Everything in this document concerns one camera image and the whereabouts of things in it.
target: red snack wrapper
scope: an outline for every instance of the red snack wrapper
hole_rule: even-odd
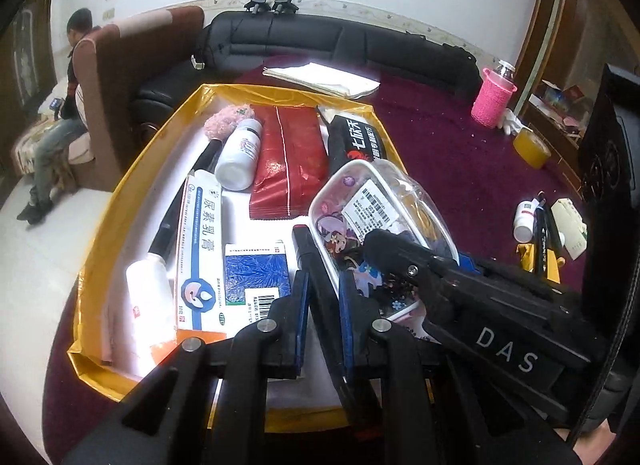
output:
[[[316,110],[252,108],[263,128],[249,217],[276,220],[308,214],[329,173]]]

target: barcode label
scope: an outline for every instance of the barcode label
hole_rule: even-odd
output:
[[[269,315],[271,303],[280,294],[278,288],[245,288],[244,302],[247,307],[248,323],[252,324],[258,320],[266,319]]]
[[[375,228],[386,230],[400,214],[372,181],[368,180],[342,209],[342,215],[350,224],[360,242]]]
[[[259,295],[258,296],[258,320],[266,319],[269,315],[271,303],[275,301],[275,295]]]
[[[382,204],[380,204],[378,199],[375,196],[373,196],[372,193],[366,190],[366,188],[362,188],[362,193],[367,197],[369,202],[373,205],[373,208],[376,210],[378,214],[380,214],[380,217],[382,217],[385,223],[388,222],[389,216],[386,215],[385,209],[382,206]]]

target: pink fluffy pom-pom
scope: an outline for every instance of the pink fluffy pom-pom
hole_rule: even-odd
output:
[[[226,106],[212,114],[204,123],[204,134],[209,140],[226,140],[236,125],[246,118],[255,118],[254,110],[248,105]]]

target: white box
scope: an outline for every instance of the white box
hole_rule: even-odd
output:
[[[564,234],[564,247],[573,260],[587,249],[587,226],[569,198],[561,198],[551,207],[558,231]]]
[[[218,331],[225,300],[221,195],[211,173],[199,170],[187,177],[176,251],[178,343],[192,336],[207,343],[226,337]]]

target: maroon carpet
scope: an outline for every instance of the maroon carpet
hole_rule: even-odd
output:
[[[277,83],[261,73],[261,68],[254,70],[238,82]],[[517,264],[512,232],[517,204],[540,190],[552,202],[571,196],[564,183],[548,169],[530,168],[501,131],[476,124],[470,106],[422,84],[385,75],[380,80],[369,102],[407,171],[438,206],[460,251]],[[583,257],[569,259],[561,270],[563,283],[579,289],[583,264]],[[114,405],[78,380],[66,356],[75,295],[60,320],[44,389],[44,444],[54,465]]]

